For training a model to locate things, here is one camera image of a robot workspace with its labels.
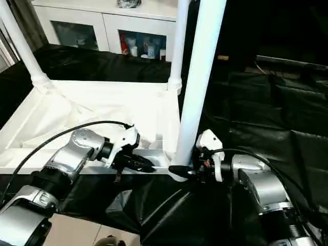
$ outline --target black cable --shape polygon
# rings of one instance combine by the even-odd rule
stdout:
[[[309,203],[309,205],[311,206],[313,204],[312,201],[308,201],[308,197],[305,196],[305,192],[303,191],[303,189],[301,188],[301,186],[299,186],[294,180],[292,180],[288,175],[283,174],[281,171],[279,171],[277,168],[275,168],[272,164],[269,163],[269,161],[255,153],[246,151],[246,150],[240,150],[240,149],[218,149],[218,150],[212,150],[210,151],[211,154],[214,153],[219,153],[219,152],[237,152],[240,154],[246,154],[246,155],[250,155],[253,156],[254,158],[262,161],[264,164],[266,164],[271,171],[277,176],[277,178],[280,180],[282,186],[284,187],[284,189],[286,190],[287,194],[289,195],[289,198],[293,204],[293,206],[295,207],[296,213],[300,216],[301,215],[301,211],[298,207],[298,204],[296,202],[296,199],[294,199],[294,197],[292,196],[291,192],[289,191],[289,188],[287,187],[287,185],[284,182],[284,178],[286,177],[286,179],[288,179],[289,181],[291,181],[302,193],[302,195],[305,197],[305,199],[307,200],[307,202]],[[306,229],[306,231],[308,232],[308,234],[310,235],[310,237],[313,239],[313,241],[315,241],[315,243],[318,246],[323,246],[323,243],[315,236],[315,234],[312,232],[312,230],[309,228],[309,225],[305,223],[303,223],[304,228]]]
[[[327,246],[326,235],[324,234],[323,231],[321,231],[321,241],[323,243],[323,246]]]
[[[308,197],[308,194],[306,193],[306,191],[295,180],[293,180],[287,173],[283,172],[282,170],[279,170],[279,172],[282,174],[282,176],[286,180],[288,180],[290,183],[292,183],[296,187],[296,189],[298,189],[298,191],[304,196],[304,198],[306,199],[306,202],[309,205],[310,210],[312,210],[314,212],[318,212],[317,206],[315,205],[313,200]]]
[[[119,121],[112,121],[112,120],[101,120],[101,121],[94,121],[94,122],[90,122],[90,123],[85,123],[76,127],[72,127],[70,129],[67,129],[63,132],[60,132],[54,136],[52,136],[51,138],[49,138],[48,140],[44,141],[43,143],[41,143],[38,147],[36,147],[31,153],[29,153],[22,161],[21,163],[17,166],[17,168],[15,169],[15,171],[13,172],[13,174],[11,175],[9,182],[1,196],[0,199],[0,207],[3,205],[4,201],[5,201],[5,196],[8,192],[8,189],[11,185],[11,183],[13,182],[13,180],[15,179],[15,177],[17,176],[18,172],[21,170],[21,168],[23,167],[23,165],[36,153],[38,152],[40,149],[42,149],[44,146],[46,146],[48,143],[50,143],[51,141],[55,140],[56,138],[63,136],[69,132],[75,131],[77,129],[83,128],[83,127],[88,127],[88,126],[92,126],[92,125],[98,125],[98,124],[116,124],[116,125],[121,125],[124,126],[125,129],[130,128],[131,126],[123,123],[123,122],[119,122]]]

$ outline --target glass cabinet door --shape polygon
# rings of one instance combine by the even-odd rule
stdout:
[[[172,61],[175,22],[103,14],[111,52]]]
[[[91,25],[50,21],[61,45],[99,50]]]
[[[166,36],[119,30],[122,54],[166,60]]]
[[[34,6],[51,44],[109,51],[101,13]]]

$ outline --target white cabinet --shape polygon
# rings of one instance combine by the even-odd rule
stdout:
[[[171,61],[177,1],[143,0],[134,9],[118,8],[117,0],[34,0],[32,4],[51,44],[118,54],[124,50]]]
[[[109,51],[101,13],[34,6],[49,43]]]

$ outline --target bottle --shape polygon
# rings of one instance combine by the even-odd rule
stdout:
[[[134,57],[138,57],[138,47],[133,46],[131,48],[131,55],[134,56]]]
[[[166,49],[161,49],[159,51],[159,59],[162,61],[166,61]]]
[[[144,53],[146,53],[146,54],[148,54],[149,41],[150,41],[150,37],[146,36],[143,38],[143,50],[144,50]]]
[[[128,55],[128,54],[129,54],[129,48],[128,48],[127,43],[125,43],[125,37],[124,37],[124,34],[120,34],[120,35],[119,35],[119,39],[120,39],[120,42],[121,42],[121,50],[122,50],[122,54],[123,54],[123,55]]]
[[[131,50],[131,48],[134,47],[136,44],[136,39],[135,39],[135,37],[127,37],[126,40],[127,40],[128,46]]]
[[[148,45],[148,58],[149,59],[155,59],[156,54],[155,54],[155,45]]]

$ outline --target white tray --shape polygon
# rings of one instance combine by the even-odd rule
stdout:
[[[138,151],[162,140],[160,150],[168,156],[175,153],[179,108],[176,92],[167,91],[167,84],[65,80],[52,80],[52,83],[55,89],[46,94],[34,88],[0,130],[0,173],[12,173],[28,153],[49,137],[95,120],[135,124],[141,135]],[[88,128],[112,141],[123,130],[108,124]],[[67,143],[69,136],[66,134],[41,149],[20,173],[40,170],[51,155]],[[159,167],[158,172],[167,172],[166,169]],[[113,170],[94,161],[88,162],[82,173],[109,172]]]

